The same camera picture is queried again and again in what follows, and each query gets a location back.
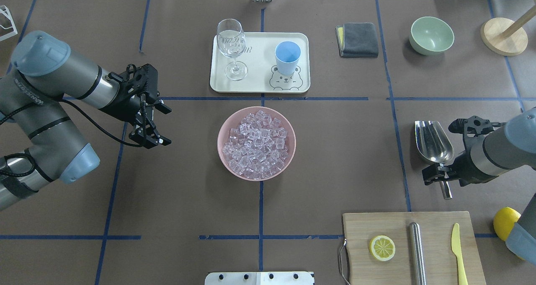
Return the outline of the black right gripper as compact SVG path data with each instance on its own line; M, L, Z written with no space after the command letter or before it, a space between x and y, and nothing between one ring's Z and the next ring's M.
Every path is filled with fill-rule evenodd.
M449 126L452 133L463 135L465 151L463 151L449 167L459 179L461 187L468 184L486 183L503 174L503 168L489 159L484 150L487 134L503 126L501 122L491 122L478 116L467 119L456 119ZM428 186L435 182L445 181L447 172L443 163L433 163L422 170L423 182Z

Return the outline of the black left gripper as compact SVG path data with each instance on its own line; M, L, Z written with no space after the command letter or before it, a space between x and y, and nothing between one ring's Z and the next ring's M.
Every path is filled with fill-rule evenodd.
M102 111L116 119L127 123L141 122L136 115L139 114L141 103L140 97L145 96L145 102L152 105L157 111L169 114L172 109L165 105L162 100L158 100L158 71L151 64L145 64L136 68L130 64L127 70L121 74L111 72L107 75L113 84L119 84L119 90L112 102L103 107ZM129 133L130 140L146 149L151 149L158 145L167 146L172 144L172 140L155 132L153 126L136 126Z

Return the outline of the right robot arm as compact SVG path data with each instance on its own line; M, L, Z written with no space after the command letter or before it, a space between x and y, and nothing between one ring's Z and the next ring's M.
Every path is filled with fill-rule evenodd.
M522 112L506 123L472 116L456 119L450 132L463 136L465 150L451 165L433 163L423 169L425 184L458 180L462 187L494 180L522 166L536 167L536 110Z

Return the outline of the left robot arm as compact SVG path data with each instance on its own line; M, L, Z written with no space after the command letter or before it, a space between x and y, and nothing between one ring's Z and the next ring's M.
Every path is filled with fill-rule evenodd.
M32 145L1 158L1 209L31 197L60 179L69 184L99 166L100 159L61 103L69 95L133 126L130 146L151 149L172 141L157 131L153 111L172 110L160 98L151 64L108 73L44 31L15 47L12 70L1 78L1 122L17 123Z

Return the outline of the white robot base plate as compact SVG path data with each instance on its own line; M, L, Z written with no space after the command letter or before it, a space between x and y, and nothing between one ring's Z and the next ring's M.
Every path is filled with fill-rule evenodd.
M213 272L205 285L314 285L314 273L307 271L283 272Z

